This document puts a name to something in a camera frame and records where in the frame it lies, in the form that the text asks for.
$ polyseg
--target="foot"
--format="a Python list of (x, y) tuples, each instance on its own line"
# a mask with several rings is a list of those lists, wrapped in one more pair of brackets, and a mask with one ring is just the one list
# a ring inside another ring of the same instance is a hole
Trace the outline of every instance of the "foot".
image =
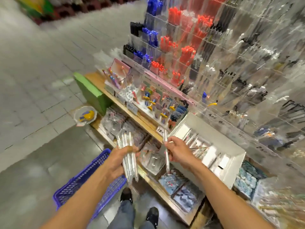
[(121, 194), (121, 202), (125, 200), (130, 201), (132, 204), (132, 191), (128, 187), (125, 187)]
[(158, 208), (156, 207), (150, 208), (146, 216), (146, 221), (150, 221), (156, 229), (158, 226), (158, 220), (159, 220)]

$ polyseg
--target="green block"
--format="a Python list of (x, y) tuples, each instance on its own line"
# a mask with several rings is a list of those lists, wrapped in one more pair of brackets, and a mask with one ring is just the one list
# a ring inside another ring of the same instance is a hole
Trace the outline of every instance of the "green block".
[(98, 90), (81, 74), (74, 73), (74, 78), (87, 102), (91, 104), (102, 116), (104, 116), (106, 114), (106, 109), (112, 105), (112, 100)]

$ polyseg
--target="jeans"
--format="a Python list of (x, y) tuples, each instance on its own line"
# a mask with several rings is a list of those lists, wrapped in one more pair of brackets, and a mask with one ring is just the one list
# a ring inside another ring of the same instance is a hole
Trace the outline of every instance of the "jeans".
[[(121, 205), (107, 229), (134, 229), (135, 209), (130, 201), (125, 200)], [(139, 229), (155, 229), (150, 221), (145, 221)]]

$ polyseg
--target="right arm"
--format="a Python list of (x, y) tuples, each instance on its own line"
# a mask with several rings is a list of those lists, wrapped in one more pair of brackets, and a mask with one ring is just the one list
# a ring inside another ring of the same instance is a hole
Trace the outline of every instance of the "right arm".
[(170, 159), (181, 163), (202, 184), (207, 198), (225, 229), (274, 229), (255, 209), (251, 208), (213, 173), (188, 146), (177, 137), (170, 137), (165, 146), (170, 150)]

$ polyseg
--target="left hand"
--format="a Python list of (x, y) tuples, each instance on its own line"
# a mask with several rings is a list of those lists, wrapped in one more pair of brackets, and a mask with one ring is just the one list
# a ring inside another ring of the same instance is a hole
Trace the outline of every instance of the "left hand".
[(112, 182), (117, 177), (124, 174), (124, 169), (122, 166), (123, 158), (128, 153), (137, 153), (139, 152), (138, 147), (136, 146), (125, 146), (122, 149), (115, 147), (112, 152), (110, 153), (109, 157), (105, 161), (105, 166), (108, 171), (109, 180)]

